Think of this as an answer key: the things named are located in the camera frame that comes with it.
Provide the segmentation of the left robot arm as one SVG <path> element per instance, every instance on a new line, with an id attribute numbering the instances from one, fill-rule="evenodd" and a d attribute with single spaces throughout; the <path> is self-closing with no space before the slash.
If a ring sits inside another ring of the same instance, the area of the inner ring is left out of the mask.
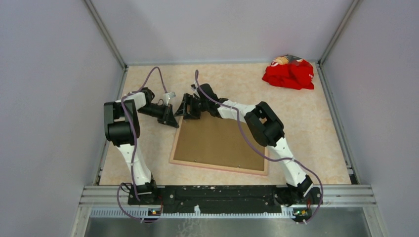
<path id="1" fill-rule="evenodd" d="M 147 167 L 139 147 L 138 114 L 154 117 L 160 124 L 179 128 L 170 104 L 170 100 L 175 96 L 174 92 L 167 92 L 162 104 L 153 103 L 155 95 L 145 87 L 128 93 L 120 100 L 104 104 L 105 136 L 121 152 L 130 170 L 132 200 L 153 204 L 159 196 L 152 172 Z"/>

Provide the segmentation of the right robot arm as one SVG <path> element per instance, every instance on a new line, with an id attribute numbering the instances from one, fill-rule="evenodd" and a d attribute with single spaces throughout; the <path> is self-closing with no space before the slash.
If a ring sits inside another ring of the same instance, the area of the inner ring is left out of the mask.
<path id="1" fill-rule="evenodd" d="M 196 162 L 206 168 L 243 168 L 260 172 L 268 161 L 278 162 L 286 180 L 279 202 L 312 205 L 323 199 L 310 171 L 292 154 L 284 124 L 266 102 L 246 105 L 218 97 L 207 83 L 184 94 L 174 114 L 180 130 L 172 159 Z"/>

